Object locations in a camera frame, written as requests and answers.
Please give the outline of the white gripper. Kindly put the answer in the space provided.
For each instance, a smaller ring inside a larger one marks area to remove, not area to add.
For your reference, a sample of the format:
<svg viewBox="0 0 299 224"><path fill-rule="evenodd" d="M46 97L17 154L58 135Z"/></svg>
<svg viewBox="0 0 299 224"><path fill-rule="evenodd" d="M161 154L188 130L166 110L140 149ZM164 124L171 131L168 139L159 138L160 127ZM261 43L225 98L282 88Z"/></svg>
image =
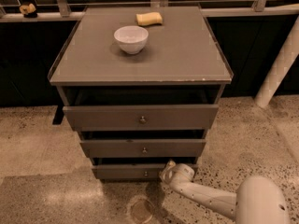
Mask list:
<svg viewBox="0 0 299 224"><path fill-rule="evenodd" d="M159 173L159 177L167 185L191 182L194 177L194 170L187 164L176 164L170 160Z"/></svg>

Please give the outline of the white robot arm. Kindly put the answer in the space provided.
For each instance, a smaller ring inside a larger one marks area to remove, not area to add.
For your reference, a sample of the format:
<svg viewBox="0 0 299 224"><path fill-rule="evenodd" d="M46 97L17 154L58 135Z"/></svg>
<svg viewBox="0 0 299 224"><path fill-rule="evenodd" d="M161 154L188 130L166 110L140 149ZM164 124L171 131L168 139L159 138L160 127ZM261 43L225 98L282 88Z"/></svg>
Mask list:
<svg viewBox="0 0 299 224"><path fill-rule="evenodd" d="M187 164L169 161L161 180L174 192L230 218L235 224L291 224L281 189L263 176L250 176L236 192L192 182L194 170Z"/></svg>

